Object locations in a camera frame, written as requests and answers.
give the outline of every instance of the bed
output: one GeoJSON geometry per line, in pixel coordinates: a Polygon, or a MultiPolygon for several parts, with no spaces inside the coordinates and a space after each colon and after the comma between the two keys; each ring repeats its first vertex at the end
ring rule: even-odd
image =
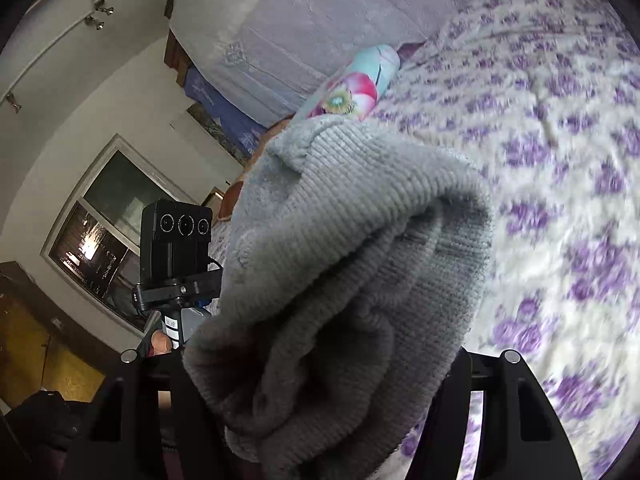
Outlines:
{"type": "MultiPolygon", "coordinates": [[[[640,50],[608,0],[474,0],[414,50],[366,121],[456,150],[493,190],[492,272],[465,347],[521,352],[586,480],[636,478],[640,50]]],[[[227,243],[215,225],[210,255],[227,243]]],[[[376,478],[404,478],[423,423],[376,478]]]]}

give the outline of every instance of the window pane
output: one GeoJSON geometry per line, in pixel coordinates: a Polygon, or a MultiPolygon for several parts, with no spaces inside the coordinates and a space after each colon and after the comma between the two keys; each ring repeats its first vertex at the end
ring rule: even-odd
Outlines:
{"type": "Polygon", "coordinates": [[[49,256],[105,306],[142,329],[146,318],[131,301],[140,261],[79,203],[69,213],[49,256]]]}
{"type": "Polygon", "coordinates": [[[142,210],[161,198],[172,200],[121,152],[102,168],[84,198],[136,245],[140,245],[142,210]]]}

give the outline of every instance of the camera lens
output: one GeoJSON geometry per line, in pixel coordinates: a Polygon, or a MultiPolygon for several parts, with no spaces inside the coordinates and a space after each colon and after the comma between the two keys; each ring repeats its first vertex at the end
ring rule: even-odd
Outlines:
{"type": "Polygon", "coordinates": [[[182,236],[189,236],[193,233],[193,217],[189,215],[182,215],[178,220],[178,231],[182,236]]]}
{"type": "Polygon", "coordinates": [[[168,233],[174,228],[174,217],[172,217],[169,213],[162,216],[160,219],[160,228],[165,233],[168,233]]]}
{"type": "Polygon", "coordinates": [[[204,218],[198,222],[198,232],[201,235],[207,234],[209,230],[209,222],[207,222],[204,218]]]}

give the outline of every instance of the brown leather object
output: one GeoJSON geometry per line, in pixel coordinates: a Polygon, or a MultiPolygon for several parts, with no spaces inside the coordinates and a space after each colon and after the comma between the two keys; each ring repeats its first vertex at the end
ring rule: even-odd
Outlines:
{"type": "Polygon", "coordinates": [[[269,142],[270,139],[273,139],[273,137],[283,131],[289,125],[290,121],[291,117],[287,117],[281,121],[278,121],[260,138],[260,143],[255,149],[254,156],[249,159],[249,162],[244,167],[244,171],[238,177],[238,179],[226,190],[225,196],[222,199],[220,211],[218,212],[218,221],[228,222],[229,220],[231,220],[231,215],[234,212],[236,202],[238,202],[238,197],[240,196],[240,191],[242,191],[242,183],[244,182],[245,176],[247,175],[247,173],[249,173],[249,171],[251,171],[251,168],[254,166],[255,161],[258,160],[258,158],[260,158],[260,156],[262,155],[267,142],[269,142]]]}

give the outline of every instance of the gray sweater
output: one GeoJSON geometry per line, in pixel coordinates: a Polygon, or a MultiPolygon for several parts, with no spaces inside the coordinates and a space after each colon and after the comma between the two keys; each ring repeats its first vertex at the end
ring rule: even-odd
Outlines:
{"type": "Polygon", "coordinates": [[[340,116],[292,126],[244,184],[185,368],[269,480],[365,478],[449,370],[491,228],[464,160],[340,116]]]}

